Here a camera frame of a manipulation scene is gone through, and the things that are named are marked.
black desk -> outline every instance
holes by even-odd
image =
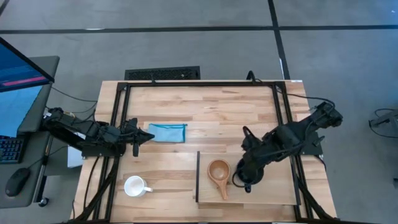
[[[58,56],[33,57],[30,58],[39,67],[43,68],[49,75],[55,76],[60,58]],[[18,128],[18,133],[32,133],[25,149],[24,157],[20,164],[0,165],[0,208],[26,207],[32,203],[34,195],[40,192],[43,173],[42,163],[38,162],[30,168],[30,177],[22,192],[16,197],[8,197],[5,194],[6,183],[10,176],[19,168],[28,167],[40,159],[49,144],[50,134],[48,132],[37,132],[42,119],[45,105],[49,97],[51,84],[44,85],[34,101],[25,119]]]

computer mouse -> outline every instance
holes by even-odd
[[[6,185],[6,195],[14,197],[24,188],[24,185],[30,175],[30,169],[20,168],[8,179]]]

wooden scoop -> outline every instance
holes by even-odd
[[[221,196],[226,200],[228,198],[226,194],[226,184],[228,182],[229,175],[231,175],[229,164],[223,159],[215,159],[209,164],[207,174],[220,188]]]

mug handle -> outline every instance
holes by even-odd
[[[144,190],[145,190],[145,191],[148,191],[148,192],[153,192],[153,191],[154,191],[154,189],[152,189],[152,188],[150,188],[150,187],[144,187]]]

computer monitor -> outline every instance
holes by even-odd
[[[54,82],[54,78],[0,37],[0,92]]]

